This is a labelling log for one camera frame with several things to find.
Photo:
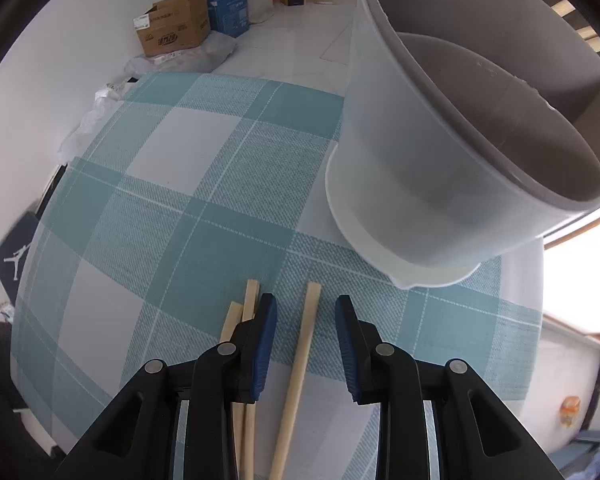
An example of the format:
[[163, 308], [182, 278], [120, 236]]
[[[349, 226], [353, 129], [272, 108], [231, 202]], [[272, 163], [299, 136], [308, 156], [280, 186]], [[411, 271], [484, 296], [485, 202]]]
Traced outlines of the orange sticker on wall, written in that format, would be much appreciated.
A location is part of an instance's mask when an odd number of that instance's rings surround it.
[[581, 399], [578, 396], [566, 396], [559, 408], [559, 420], [562, 426], [571, 427], [581, 411]]

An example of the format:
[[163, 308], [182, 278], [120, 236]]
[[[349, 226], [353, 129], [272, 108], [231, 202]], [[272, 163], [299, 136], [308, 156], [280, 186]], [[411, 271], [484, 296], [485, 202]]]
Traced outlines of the brown cardboard box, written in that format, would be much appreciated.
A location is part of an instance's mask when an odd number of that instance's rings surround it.
[[133, 25], [146, 56], [198, 47], [211, 32], [208, 0], [158, 1]]

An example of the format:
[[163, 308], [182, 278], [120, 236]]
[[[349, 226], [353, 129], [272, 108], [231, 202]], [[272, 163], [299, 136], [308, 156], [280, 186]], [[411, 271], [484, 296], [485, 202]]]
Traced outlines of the crumpled white plastic bags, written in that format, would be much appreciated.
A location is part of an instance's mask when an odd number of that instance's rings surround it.
[[235, 38], [210, 32], [199, 46], [159, 54], [152, 58], [137, 56], [124, 66], [124, 74], [95, 93], [92, 108], [79, 125], [66, 136], [57, 151], [59, 165], [65, 165], [82, 153], [99, 129], [110, 118], [118, 103], [131, 92], [140, 78], [161, 73], [211, 73], [220, 67], [237, 49]]

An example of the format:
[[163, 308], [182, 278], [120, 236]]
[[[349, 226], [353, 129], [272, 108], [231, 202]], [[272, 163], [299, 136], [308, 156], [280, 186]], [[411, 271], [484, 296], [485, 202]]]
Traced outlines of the teal white checked tablecloth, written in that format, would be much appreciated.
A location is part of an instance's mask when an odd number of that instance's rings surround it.
[[467, 361], [521, 410], [541, 325], [541, 247], [453, 286], [396, 288], [329, 211], [324, 174], [341, 110], [336, 94], [211, 74], [144, 77], [110, 110], [53, 192], [18, 288], [12, 380], [61, 448], [144, 363], [214, 346], [249, 281], [278, 303], [258, 478], [270, 473], [312, 282], [322, 291], [286, 478], [375, 474], [379, 412], [354, 404], [344, 382], [341, 295], [385, 341], [422, 361]]

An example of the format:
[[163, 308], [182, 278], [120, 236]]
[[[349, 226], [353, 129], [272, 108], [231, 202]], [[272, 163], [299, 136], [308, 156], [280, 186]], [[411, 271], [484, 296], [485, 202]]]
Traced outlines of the beige chopstick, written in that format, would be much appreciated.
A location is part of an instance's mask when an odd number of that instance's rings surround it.
[[[240, 322], [242, 322], [242, 305], [232, 301], [227, 310], [220, 341], [229, 341], [234, 333], [234, 329]], [[240, 472], [240, 467], [242, 466], [242, 436], [244, 435], [245, 407], [242, 404], [234, 403], [232, 410], [236, 468], [237, 472]]]
[[306, 368], [309, 363], [321, 291], [321, 284], [315, 282], [308, 283], [306, 296], [304, 297], [297, 348], [296, 352], [294, 352], [294, 364], [292, 364], [291, 367], [283, 414], [280, 419], [278, 436], [272, 459], [270, 479], [282, 480], [284, 478], [291, 440], [294, 435], [294, 425], [296, 424], [299, 411], [303, 382], [304, 378], [306, 378]]
[[[260, 284], [256, 280], [247, 282], [242, 319], [251, 320], [256, 313]], [[244, 434], [242, 435], [242, 478], [254, 479], [254, 437], [256, 436], [256, 406], [246, 404], [244, 411]]]

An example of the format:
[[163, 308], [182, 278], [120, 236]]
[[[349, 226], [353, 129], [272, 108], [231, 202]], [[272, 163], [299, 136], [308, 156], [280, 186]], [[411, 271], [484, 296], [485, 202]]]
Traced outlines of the blue cardboard box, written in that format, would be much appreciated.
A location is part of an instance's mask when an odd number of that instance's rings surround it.
[[207, 0], [211, 29], [238, 38], [249, 29], [247, 0]]

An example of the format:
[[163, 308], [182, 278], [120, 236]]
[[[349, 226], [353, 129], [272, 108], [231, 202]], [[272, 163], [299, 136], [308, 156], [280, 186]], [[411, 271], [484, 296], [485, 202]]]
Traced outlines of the white utensil holder cup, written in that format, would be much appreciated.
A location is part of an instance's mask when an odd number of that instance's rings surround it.
[[349, 67], [327, 200], [396, 287], [600, 207], [600, 53], [543, 0], [358, 0]]

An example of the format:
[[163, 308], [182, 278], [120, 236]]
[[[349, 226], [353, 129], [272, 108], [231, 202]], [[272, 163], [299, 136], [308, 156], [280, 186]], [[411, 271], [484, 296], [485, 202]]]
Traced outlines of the navy box with white logo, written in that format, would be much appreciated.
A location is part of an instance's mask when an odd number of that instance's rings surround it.
[[0, 282], [11, 304], [16, 302], [24, 263], [37, 228], [38, 217], [27, 211], [1, 242]]

